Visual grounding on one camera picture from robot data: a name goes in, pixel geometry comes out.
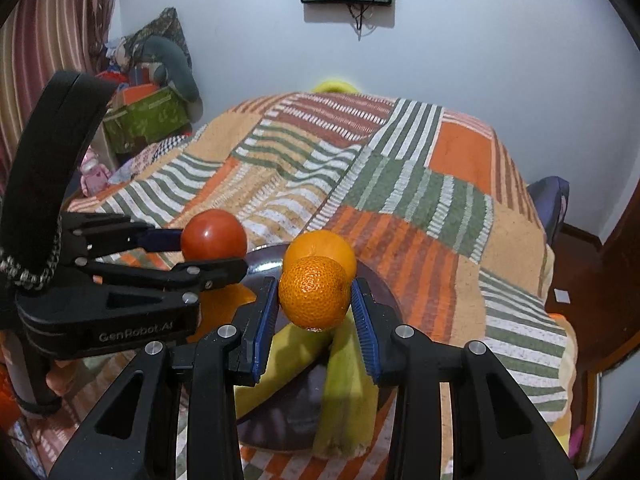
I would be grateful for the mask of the red tomato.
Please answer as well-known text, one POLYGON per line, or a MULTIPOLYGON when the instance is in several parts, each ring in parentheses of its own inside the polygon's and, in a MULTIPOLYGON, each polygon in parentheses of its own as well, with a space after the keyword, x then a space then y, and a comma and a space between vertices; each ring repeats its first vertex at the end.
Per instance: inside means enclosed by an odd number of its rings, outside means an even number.
POLYGON ((233 214, 209 209, 196 214, 183 228, 180 248, 186 261, 243 258, 247 237, 233 214))

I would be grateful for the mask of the small orange tangerine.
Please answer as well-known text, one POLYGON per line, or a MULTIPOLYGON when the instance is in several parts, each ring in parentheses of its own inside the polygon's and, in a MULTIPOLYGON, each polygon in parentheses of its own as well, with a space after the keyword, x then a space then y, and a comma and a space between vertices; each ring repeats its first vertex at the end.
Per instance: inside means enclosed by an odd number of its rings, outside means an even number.
POLYGON ((303 330, 324 332, 339 326, 350 303, 347 274, 325 256, 301 258, 283 271, 280 306, 288 320, 303 330))

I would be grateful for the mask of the large yellow-green banana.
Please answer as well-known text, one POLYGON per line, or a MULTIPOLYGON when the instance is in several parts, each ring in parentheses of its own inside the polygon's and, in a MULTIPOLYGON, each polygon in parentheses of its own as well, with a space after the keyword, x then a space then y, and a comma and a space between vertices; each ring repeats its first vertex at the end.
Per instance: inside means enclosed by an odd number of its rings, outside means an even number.
POLYGON ((312 452, 324 458, 363 456, 370 448, 378 387, 364 369, 357 330, 347 315, 334 333, 312 452))

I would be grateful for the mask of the orange with sticker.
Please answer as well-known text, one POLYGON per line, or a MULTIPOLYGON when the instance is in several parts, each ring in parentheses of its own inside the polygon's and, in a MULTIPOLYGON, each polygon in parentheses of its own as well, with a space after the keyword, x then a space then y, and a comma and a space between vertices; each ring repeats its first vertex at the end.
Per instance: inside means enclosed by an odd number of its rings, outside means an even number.
POLYGON ((196 332, 186 338, 186 341, 192 344, 219 326, 230 324, 236 310, 244 304, 251 304, 255 299, 255 293, 243 284, 232 284, 202 292, 200 295, 201 322, 196 332))

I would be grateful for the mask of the pink toy figure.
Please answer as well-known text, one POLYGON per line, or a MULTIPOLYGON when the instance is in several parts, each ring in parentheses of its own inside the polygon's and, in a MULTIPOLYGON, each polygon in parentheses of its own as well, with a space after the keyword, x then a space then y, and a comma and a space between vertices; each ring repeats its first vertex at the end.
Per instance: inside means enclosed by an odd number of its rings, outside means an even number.
POLYGON ((110 186, 111 171, 100 161, 98 153, 89 146, 79 166, 80 187, 86 197, 96 196, 110 186))

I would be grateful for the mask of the green cardboard box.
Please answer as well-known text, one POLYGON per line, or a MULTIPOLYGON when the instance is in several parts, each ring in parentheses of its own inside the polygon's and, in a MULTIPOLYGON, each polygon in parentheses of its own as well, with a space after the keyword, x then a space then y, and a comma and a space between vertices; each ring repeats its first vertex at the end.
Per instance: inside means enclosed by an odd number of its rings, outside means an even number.
POLYGON ((106 140, 116 154, 133 153, 190 124, 186 106, 169 87, 139 101, 109 110, 102 122, 106 140))

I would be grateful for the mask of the orange on plate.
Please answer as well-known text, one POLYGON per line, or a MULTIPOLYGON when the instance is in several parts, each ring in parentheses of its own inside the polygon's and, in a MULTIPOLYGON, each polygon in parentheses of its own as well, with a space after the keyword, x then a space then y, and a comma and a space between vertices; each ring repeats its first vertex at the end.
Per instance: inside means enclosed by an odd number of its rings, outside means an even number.
POLYGON ((307 257, 326 257, 339 263, 347 279, 352 281, 357 275, 357 258, 352 246, 343 237, 328 231, 319 230, 296 236, 286 248, 282 261, 282 271, 307 257))

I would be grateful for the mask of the dark round plate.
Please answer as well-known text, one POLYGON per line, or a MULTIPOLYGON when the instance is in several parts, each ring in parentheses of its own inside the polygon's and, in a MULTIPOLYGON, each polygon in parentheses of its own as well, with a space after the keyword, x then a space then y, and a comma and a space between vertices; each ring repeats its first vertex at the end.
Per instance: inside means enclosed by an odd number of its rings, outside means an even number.
MULTIPOLYGON (((248 270, 242 284, 252 292, 258 292, 266 276, 278 278, 286 248, 287 244, 275 244, 249 252, 245 257, 248 270)), ((330 345, 324 344, 301 372, 267 401, 240 418, 240 442, 274 452, 309 450, 318 427, 329 355, 330 345)))

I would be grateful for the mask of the grey plush toy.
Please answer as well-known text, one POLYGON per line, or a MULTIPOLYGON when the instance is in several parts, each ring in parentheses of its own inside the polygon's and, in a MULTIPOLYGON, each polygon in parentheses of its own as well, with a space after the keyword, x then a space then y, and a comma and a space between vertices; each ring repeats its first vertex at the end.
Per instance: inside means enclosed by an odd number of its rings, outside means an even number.
POLYGON ((128 62, 130 67, 141 65, 146 68, 153 84, 169 86, 183 101, 195 103, 200 99, 186 54, 175 41, 163 36, 149 36, 130 49, 128 62))

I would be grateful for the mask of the striped curtain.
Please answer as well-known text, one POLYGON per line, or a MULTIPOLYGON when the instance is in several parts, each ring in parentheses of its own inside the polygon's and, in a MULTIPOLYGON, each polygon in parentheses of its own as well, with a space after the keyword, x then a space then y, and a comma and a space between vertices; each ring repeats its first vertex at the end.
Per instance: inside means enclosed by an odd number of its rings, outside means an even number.
POLYGON ((1 26, 1 169, 57 70, 100 70, 114 0, 18 0, 1 26))

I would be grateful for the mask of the striped patchwork bedspread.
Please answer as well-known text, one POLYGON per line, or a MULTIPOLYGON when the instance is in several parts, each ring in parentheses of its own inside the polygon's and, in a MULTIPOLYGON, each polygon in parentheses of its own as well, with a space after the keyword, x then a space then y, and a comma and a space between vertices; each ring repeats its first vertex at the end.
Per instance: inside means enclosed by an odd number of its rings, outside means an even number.
POLYGON ((544 310, 553 252, 506 147, 476 118, 379 96, 263 96, 72 208, 156 226, 220 208, 254 249, 333 231, 407 323, 445 344, 486 342, 568 438, 577 351, 567 322, 544 310))

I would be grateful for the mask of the yellow pillow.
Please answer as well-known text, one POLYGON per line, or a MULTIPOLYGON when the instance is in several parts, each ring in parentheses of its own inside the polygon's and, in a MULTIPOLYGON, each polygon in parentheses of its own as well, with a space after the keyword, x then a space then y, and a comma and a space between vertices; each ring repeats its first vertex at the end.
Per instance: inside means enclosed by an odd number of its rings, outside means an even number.
POLYGON ((358 94, 359 90, 347 81, 339 79, 328 79, 317 84, 312 93, 341 93, 358 94))

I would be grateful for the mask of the blue bag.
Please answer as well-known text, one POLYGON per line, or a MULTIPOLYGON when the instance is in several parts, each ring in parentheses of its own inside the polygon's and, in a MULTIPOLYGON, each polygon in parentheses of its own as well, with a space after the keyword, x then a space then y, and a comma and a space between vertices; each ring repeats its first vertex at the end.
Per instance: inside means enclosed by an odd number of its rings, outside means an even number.
POLYGON ((530 184, 527 192, 546 233, 547 244, 552 246, 564 224, 570 184, 561 177, 544 177, 530 184))

